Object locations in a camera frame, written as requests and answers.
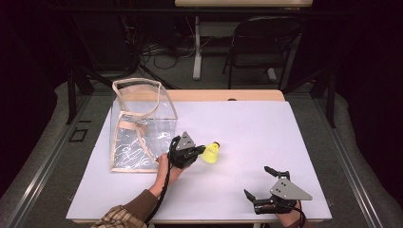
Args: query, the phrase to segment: desk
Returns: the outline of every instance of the desk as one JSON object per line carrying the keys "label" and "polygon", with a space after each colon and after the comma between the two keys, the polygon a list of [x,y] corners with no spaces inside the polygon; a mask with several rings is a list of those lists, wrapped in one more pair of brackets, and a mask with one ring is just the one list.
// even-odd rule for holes
{"label": "desk", "polygon": [[[176,134],[186,130],[196,145],[218,141],[221,148],[217,163],[197,159],[182,173],[167,191],[151,222],[276,221],[274,215],[256,215],[253,204],[243,193],[243,189],[247,189],[258,199],[270,197],[269,189],[277,179],[264,171],[264,165],[290,171],[293,183],[313,196],[312,201],[303,202],[308,219],[332,218],[294,114],[280,91],[168,92],[179,116]],[[231,98],[237,101],[226,102]],[[109,170],[109,128],[110,120],[106,117],[67,219],[93,222],[110,207],[132,200],[155,180],[155,174]]]}
{"label": "desk", "polygon": [[[207,8],[207,7],[224,7],[224,8],[307,8],[311,7],[313,0],[175,0],[175,6],[186,8]],[[232,36],[235,23],[223,23],[218,26],[221,30],[219,36]],[[193,79],[199,80],[201,78],[202,68],[202,53],[201,53],[201,21],[199,16],[196,16],[195,23],[195,39],[196,39],[196,54],[195,65],[193,67]]]}

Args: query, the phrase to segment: chair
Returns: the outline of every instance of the chair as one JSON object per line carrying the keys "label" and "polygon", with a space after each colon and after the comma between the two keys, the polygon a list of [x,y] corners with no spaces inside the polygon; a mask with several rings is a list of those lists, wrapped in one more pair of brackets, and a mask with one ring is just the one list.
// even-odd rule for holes
{"label": "chair", "polygon": [[303,21],[294,17],[253,17],[234,31],[222,73],[229,65],[228,88],[234,68],[281,68],[278,89],[290,56],[290,45],[302,33]]}

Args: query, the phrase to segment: plaid sleeve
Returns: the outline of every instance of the plaid sleeve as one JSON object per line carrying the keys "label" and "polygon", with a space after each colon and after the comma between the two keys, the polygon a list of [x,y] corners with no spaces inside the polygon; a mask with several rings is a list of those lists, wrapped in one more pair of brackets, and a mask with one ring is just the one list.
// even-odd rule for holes
{"label": "plaid sleeve", "polygon": [[91,228],[146,228],[146,225],[120,205],[112,207]]}

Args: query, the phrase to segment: cable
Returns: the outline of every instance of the cable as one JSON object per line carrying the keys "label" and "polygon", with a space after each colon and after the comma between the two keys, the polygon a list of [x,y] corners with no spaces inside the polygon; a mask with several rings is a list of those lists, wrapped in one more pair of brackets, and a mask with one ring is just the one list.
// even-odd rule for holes
{"label": "cable", "polygon": [[298,211],[299,212],[299,225],[298,225],[298,227],[302,228],[305,225],[306,217],[305,217],[305,213],[303,213],[303,211],[302,211],[302,203],[301,203],[301,201],[298,200],[298,203],[299,203],[299,205],[301,207],[300,209],[296,208],[295,206],[288,206],[288,205],[285,205],[285,204],[282,204],[282,203],[279,203],[278,205],[280,205],[282,207],[285,207],[285,208],[288,208],[288,209],[291,209],[291,210],[294,210],[294,211]]}
{"label": "cable", "polygon": [[169,176],[170,176],[171,168],[173,167],[173,166],[171,167],[171,151],[175,150],[174,144],[176,142],[178,142],[180,138],[181,138],[180,136],[175,137],[172,140],[171,144],[169,145],[168,170],[166,172],[165,183],[163,184],[163,191],[161,192],[160,199],[158,200],[157,205],[154,207],[154,210],[151,212],[151,214],[145,220],[145,222],[144,222],[145,224],[148,224],[148,222],[151,221],[151,219],[155,216],[155,214],[157,213],[158,209],[160,209],[161,204],[163,203],[163,198],[165,197],[166,190],[168,189]]}

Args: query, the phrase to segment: white table leg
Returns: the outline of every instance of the white table leg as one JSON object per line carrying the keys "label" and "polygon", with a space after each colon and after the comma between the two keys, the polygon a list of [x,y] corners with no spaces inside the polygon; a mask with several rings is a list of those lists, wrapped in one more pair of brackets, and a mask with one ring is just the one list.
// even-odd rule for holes
{"label": "white table leg", "polygon": [[202,68],[202,55],[201,55],[201,31],[200,31],[200,20],[199,16],[196,16],[195,23],[195,33],[196,33],[196,56],[195,65],[193,67],[193,80],[199,80],[201,78],[201,68]]}

